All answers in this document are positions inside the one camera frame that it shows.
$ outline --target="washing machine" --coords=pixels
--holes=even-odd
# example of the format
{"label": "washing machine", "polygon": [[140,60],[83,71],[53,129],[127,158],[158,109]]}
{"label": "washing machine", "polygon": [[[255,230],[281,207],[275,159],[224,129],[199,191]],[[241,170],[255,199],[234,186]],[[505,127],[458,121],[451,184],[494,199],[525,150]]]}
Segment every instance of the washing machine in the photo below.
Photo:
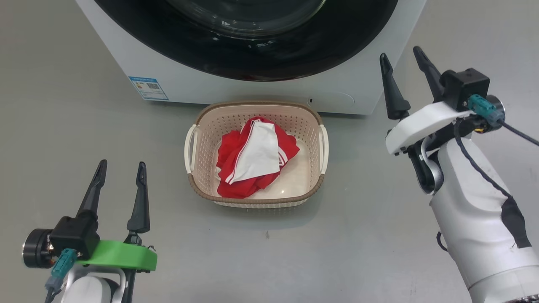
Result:
{"label": "washing machine", "polygon": [[146,100],[370,114],[426,0],[77,0]]}

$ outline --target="teal connector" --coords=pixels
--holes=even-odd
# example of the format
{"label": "teal connector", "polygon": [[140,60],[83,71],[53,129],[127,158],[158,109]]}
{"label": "teal connector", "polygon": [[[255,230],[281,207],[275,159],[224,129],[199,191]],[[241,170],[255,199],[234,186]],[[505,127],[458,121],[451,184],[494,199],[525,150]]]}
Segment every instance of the teal connector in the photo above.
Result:
{"label": "teal connector", "polygon": [[468,98],[468,108],[477,115],[485,118],[488,124],[493,127],[498,127],[500,125],[498,120],[504,120],[505,118],[505,115],[501,110],[497,109],[487,99],[478,94],[473,94]]}
{"label": "teal connector", "polygon": [[64,283],[64,278],[67,273],[73,268],[73,265],[77,261],[77,251],[74,249],[64,249],[58,261],[54,263],[51,270],[51,276],[45,283],[47,290],[52,290],[53,293],[59,292]]}

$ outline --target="white washing machine body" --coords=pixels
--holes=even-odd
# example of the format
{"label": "white washing machine body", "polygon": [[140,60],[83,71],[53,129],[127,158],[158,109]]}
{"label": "white washing machine body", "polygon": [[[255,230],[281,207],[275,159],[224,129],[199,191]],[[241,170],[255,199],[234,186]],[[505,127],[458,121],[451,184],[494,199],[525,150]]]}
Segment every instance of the white washing machine body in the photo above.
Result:
{"label": "white washing machine body", "polygon": [[174,61],[119,26],[94,0],[77,0],[128,79],[142,97],[193,104],[231,100],[303,102],[318,112],[371,114],[382,89],[379,56],[396,63],[426,0],[399,0],[381,32],[344,63],[308,77],[284,81],[243,81],[220,77]]}

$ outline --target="laundry basket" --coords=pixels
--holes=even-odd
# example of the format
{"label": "laundry basket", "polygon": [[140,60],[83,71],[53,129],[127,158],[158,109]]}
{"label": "laundry basket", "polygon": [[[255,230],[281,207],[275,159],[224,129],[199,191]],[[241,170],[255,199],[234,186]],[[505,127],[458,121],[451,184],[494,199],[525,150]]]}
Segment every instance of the laundry basket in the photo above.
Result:
{"label": "laundry basket", "polygon": [[[216,177],[218,149],[224,134],[241,130],[247,120],[265,117],[296,138],[298,154],[283,167],[267,188],[245,199],[221,197]],[[201,197],[219,205],[239,208],[297,206],[312,196],[324,181],[329,142],[320,116],[309,107],[280,101],[224,102],[203,110],[185,138],[184,159],[189,183]]]}

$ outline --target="brown basket rim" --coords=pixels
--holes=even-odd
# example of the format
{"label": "brown basket rim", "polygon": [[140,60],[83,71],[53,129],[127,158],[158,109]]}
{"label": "brown basket rim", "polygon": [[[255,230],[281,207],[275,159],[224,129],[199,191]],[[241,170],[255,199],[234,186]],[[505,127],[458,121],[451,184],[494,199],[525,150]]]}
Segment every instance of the brown basket rim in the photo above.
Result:
{"label": "brown basket rim", "polygon": [[[303,105],[301,103],[297,102],[287,102],[287,101],[229,101],[229,102],[221,102],[216,103],[213,105],[210,105],[206,107],[197,117],[195,124],[198,125],[204,115],[209,113],[210,111],[221,108],[221,107],[228,107],[228,106],[238,106],[238,105],[279,105],[279,106],[291,106],[291,107],[298,107],[302,108],[308,112],[310,112],[314,118],[316,118],[316,121],[319,125],[322,125],[322,118],[320,115],[313,111],[310,107]],[[318,181],[316,184],[311,188],[310,191],[307,193],[296,196],[296,197],[290,197],[290,198],[280,198],[280,199],[234,199],[234,198],[223,198],[223,197],[217,197],[217,196],[211,196],[206,193],[204,193],[196,184],[195,178],[193,177],[193,174],[188,174],[189,184],[191,184],[191,187],[193,190],[202,198],[214,201],[214,202],[222,202],[222,203],[230,203],[230,204],[281,204],[281,203],[291,203],[291,202],[298,202],[303,201],[305,199],[310,198],[315,192],[317,192],[320,189],[320,186],[322,186],[322,182],[324,182],[324,174],[320,174],[318,177]]]}
{"label": "brown basket rim", "polygon": [[264,100],[264,101],[228,101],[228,102],[221,102],[221,103],[216,103],[216,104],[212,104],[208,107],[206,107],[204,110],[202,110],[202,112],[198,115],[197,117],[197,120],[195,121],[195,124],[198,125],[202,119],[203,116],[205,116],[207,113],[209,113],[210,111],[214,110],[214,109],[217,109],[217,108],[221,108],[221,107],[229,107],[229,106],[238,106],[238,105],[280,105],[280,106],[291,106],[291,107],[298,107],[298,108],[302,108],[308,112],[310,112],[314,118],[316,118],[316,122],[318,122],[319,125],[323,124],[322,123],[322,118],[320,117],[320,115],[315,112],[314,110],[312,110],[310,107],[306,106],[306,105],[303,105],[301,103],[298,103],[298,102],[289,102],[289,101],[269,101],[269,100]]}

